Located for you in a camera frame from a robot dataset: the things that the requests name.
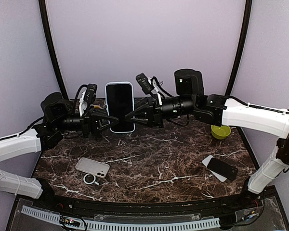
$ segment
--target white cable tie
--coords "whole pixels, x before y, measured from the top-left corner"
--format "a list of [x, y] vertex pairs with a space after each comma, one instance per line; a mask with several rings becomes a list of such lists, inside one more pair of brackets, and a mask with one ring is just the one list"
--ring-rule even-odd
[[20, 179], [19, 179], [18, 175], [16, 175], [16, 177], [17, 177], [17, 179], [18, 179], [18, 187], [17, 187], [16, 192], [15, 192], [15, 194], [14, 194], [15, 196], [17, 196], [17, 193], [18, 193], [19, 188], [20, 188]]

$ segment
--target smartphone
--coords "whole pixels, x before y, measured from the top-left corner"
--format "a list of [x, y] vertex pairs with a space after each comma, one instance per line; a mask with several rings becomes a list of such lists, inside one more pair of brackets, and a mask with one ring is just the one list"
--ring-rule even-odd
[[125, 115], [134, 110], [133, 86], [130, 82], [111, 82], [105, 86], [105, 98], [109, 116], [119, 119], [119, 123], [110, 128], [114, 133], [135, 131], [135, 124], [125, 121]]
[[221, 160], [212, 158], [210, 162], [208, 163], [207, 168], [213, 172], [216, 172], [223, 177], [226, 177], [230, 180], [235, 180], [236, 175], [238, 172], [238, 169], [236, 167], [233, 167]]

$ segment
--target black base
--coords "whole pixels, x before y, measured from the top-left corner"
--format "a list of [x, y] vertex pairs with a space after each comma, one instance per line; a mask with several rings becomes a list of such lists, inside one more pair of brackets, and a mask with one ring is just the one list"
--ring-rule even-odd
[[[94, 218], [96, 215], [113, 215], [113, 216], [128, 216], [128, 217], [161, 217], [161, 216], [178, 216], [189, 214], [201, 214], [201, 217], [214, 216], [220, 218], [222, 223], [234, 223], [235, 212], [237, 210], [255, 207], [255, 204], [246, 205], [240, 209], [231, 209], [225, 206], [225, 203], [233, 202], [239, 198], [240, 195], [228, 196], [219, 199], [208, 199], [201, 201], [182, 202], [182, 203], [165, 203], [165, 204], [127, 204], [127, 203], [108, 203], [88, 200], [79, 200], [67, 198], [63, 196], [55, 196], [56, 205], [52, 208], [45, 205], [42, 200], [34, 200], [25, 196], [17, 196], [13, 205], [9, 223], [6, 231], [9, 231], [12, 225], [12, 219], [16, 212], [16, 207], [20, 198], [30, 200], [33, 206], [40, 207], [61, 214], [71, 215], [87, 218]], [[264, 196], [266, 198], [275, 196], [278, 206], [280, 208], [285, 226], [289, 230], [289, 223], [277, 194], [275, 186], [270, 186], [266, 189]]]

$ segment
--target yellow-green bowl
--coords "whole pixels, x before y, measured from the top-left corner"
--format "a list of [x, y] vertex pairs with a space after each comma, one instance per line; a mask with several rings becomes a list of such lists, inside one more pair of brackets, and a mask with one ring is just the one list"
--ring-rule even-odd
[[211, 125], [211, 132], [213, 137], [217, 138], [218, 140], [223, 140], [230, 135], [231, 128], [227, 126], [218, 127]]

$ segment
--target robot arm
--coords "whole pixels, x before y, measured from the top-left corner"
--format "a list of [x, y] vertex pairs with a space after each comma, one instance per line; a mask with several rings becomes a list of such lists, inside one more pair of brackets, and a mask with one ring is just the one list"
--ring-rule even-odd
[[[196, 120], [211, 125], [251, 128], [279, 137], [277, 146], [261, 168], [248, 181], [248, 192], [257, 195], [289, 167], [289, 109], [267, 108], [221, 95], [204, 95], [202, 75], [199, 71], [183, 69], [175, 72], [177, 97], [160, 97], [156, 77], [150, 82], [144, 74], [136, 77], [146, 94], [139, 106], [126, 115], [126, 120], [148, 127], [163, 127], [163, 119], [171, 120], [183, 115], [194, 115]], [[88, 85], [82, 95], [79, 113], [70, 101], [58, 92], [42, 103], [44, 121], [21, 135], [0, 139], [0, 161], [27, 153], [51, 149], [63, 138], [61, 131], [81, 131], [86, 138], [91, 133], [99, 137], [102, 130], [118, 123], [118, 119], [92, 107], [96, 85]], [[159, 97], [151, 93], [155, 90]], [[39, 198], [49, 188], [43, 179], [28, 179], [0, 170], [0, 191]]]
[[[163, 119], [194, 115], [198, 121], [216, 126], [250, 128], [279, 137], [272, 154], [248, 181], [247, 190], [253, 196], [289, 167], [289, 109], [268, 108], [245, 103], [235, 97], [204, 95], [199, 71], [182, 69], [174, 73], [179, 96], [166, 98], [162, 103], [152, 97], [126, 115], [126, 120], [148, 127], [163, 127]], [[136, 77], [145, 94], [152, 90], [142, 73]]]
[[[65, 130], [81, 131], [84, 137], [88, 137], [90, 133], [99, 137], [101, 131], [116, 125], [117, 118], [91, 107], [96, 90], [95, 84], [87, 86], [81, 98], [79, 114], [73, 112], [72, 103], [64, 100], [60, 93], [49, 95], [41, 103], [43, 123], [32, 128], [30, 125], [25, 132], [0, 138], [0, 162], [51, 149], [63, 139], [61, 132]], [[36, 199], [49, 189], [50, 186], [44, 179], [25, 178], [0, 170], [0, 191]]]

